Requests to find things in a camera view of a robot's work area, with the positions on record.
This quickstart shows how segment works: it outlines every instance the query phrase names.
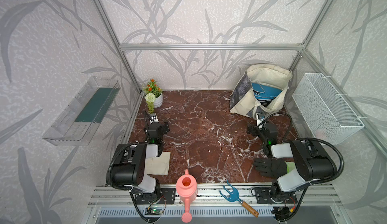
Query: wall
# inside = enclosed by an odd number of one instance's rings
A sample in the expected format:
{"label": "wall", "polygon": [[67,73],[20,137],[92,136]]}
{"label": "wall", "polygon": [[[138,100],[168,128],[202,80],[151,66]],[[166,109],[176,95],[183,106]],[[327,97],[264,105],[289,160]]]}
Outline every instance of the wall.
{"label": "wall", "polygon": [[[301,43],[324,1],[102,0],[122,44]],[[138,82],[154,77],[165,89],[233,89],[249,65],[272,63],[288,68],[295,54],[126,52]]]}
{"label": "wall", "polygon": [[[0,223],[79,223],[138,94],[91,0],[1,1]],[[91,143],[43,140],[92,75],[121,90]]]}
{"label": "wall", "polygon": [[[337,0],[308,46],[384,136],[387,136],[386,5],[387,0]],[[299,67],[304,68],[304,64],[301,62],[295,72]],[[292,109],[292,102],[287,103],[287,108]],[[302,125],[303,118],[297,111],[293,110],[292,115],[298,117]],[[344,156],[345,169],[333,185],[351,221],[354,224],[385,223],[386,159],[363,130],[337,147]]]}

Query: black mounting plate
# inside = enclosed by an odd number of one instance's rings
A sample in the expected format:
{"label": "black mounting plate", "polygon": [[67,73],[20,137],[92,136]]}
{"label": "black mounting plate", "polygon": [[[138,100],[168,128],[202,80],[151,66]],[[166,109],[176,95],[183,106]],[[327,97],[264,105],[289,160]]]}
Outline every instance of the black mounting plate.
{"label": "black mounting plate", "polygon": [[[175,203],[176,188],[161,188],[161,196],[164,196],[168,205]],[[145,193],[134,198],[138,205],[149,205],[157,198],[154,193]],[[165,204],[164,198],[161,198],[157,204]]]}
{"label": "black mounting plate", "polygon": [[[262,188],[262,187],[254,187],[252,189],[252,193],[254,193],[255,198],[257,199],[257,204],[278,204],[277,202],[274,202],[269,194],[270,188]],[[290,197],[285,197],[285,202],[288,205],[292,205],[293,203],[297,204],[297,197],[296,195],[292,195]]]}

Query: green glove cuff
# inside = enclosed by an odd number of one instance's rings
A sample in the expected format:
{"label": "green glove cuff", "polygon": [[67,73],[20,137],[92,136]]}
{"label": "green glove cuff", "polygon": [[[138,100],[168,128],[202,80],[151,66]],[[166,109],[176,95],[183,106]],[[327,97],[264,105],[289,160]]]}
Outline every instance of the green glove cuff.
{"label": "green glove cuff", "polygon": [[288,169],[288,173],[296,168],[296,164],[293,162],[286,162],[286,168]]}

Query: marble floor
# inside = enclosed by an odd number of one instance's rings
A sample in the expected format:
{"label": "marble floor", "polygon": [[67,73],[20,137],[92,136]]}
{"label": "marble floor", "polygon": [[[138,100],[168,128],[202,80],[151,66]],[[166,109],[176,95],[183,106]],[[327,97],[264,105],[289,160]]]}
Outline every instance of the marble floor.
{"label": "marble floor", "polygon": [[[253,159],[265,157],[262,142],[246,133],[254,120],[230,113],[232,91],[164,91],[164,102],[155,112],[160,121],[169,121],[170,132],[164,135],[164,151],[171,152],[168,175],[155,175],[161,184],[175,184],[186,168],[197,183],[271,182],[253,168]],[[130,135],[130,142],[144,139],[145,100]],[[278,140],[289,125],[286,116],[273,116],[278,126]],[[287,139],[295,139],[294,128]]]}

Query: wire mesh basket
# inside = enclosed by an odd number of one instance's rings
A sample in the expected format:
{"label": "wire mesh basket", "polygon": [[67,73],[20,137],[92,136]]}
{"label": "wire mesh basket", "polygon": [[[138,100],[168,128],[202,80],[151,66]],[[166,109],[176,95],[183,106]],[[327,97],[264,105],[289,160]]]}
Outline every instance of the wire mesh basket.
{"label": "wire mesh basket", "polygon": [[304,74],[292,97],[315,138],[339,144],[364,127],[321,73]]}

